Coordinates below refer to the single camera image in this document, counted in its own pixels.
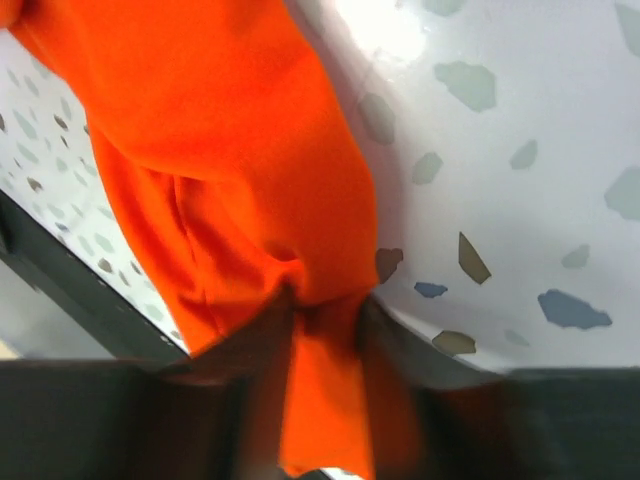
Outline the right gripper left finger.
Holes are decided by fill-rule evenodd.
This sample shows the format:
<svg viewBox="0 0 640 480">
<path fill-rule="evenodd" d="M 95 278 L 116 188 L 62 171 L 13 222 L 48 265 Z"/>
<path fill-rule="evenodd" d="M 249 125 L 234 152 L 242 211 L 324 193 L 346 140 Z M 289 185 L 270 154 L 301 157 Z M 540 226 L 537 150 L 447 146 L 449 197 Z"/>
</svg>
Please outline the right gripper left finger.
<svg viewBox="0 0 640 480">
<path fill-rule="evenodd" d="M 136 361 L 1 365 L 5 479 L 274 479 L 295 302 L 165 368 Z"/>
</svg>

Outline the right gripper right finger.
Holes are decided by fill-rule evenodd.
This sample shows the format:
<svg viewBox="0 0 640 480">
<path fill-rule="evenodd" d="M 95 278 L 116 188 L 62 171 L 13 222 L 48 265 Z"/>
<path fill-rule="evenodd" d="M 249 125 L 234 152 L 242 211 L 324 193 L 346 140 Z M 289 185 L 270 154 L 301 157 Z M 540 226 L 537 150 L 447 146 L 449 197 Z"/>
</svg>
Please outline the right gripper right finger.
<svg viewBox="0 0 640 480">
<path fill-rule="evenodd" d="M 478 370 L 374 298 L 357 324 L 379 479 L 635 479 L 635 368 Z"/>
</svg>

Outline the orange t-shirt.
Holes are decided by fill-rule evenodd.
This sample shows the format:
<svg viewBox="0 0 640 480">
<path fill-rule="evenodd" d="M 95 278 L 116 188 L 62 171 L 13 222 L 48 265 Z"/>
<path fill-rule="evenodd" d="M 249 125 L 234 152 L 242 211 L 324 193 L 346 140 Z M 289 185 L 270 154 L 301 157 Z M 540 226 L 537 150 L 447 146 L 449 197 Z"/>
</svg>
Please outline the orange t-shirt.
<svg viewBox="0 0 640 480">
<path fill-rule="evenodd" d="M 379 479 L 357 339 L 378 281 L 374 186 L 287 7 L 5 1 L 1 25 L 82 103 L 116 220 L 190 359 L 292 292 L 278 475 Z"/>
</svg>

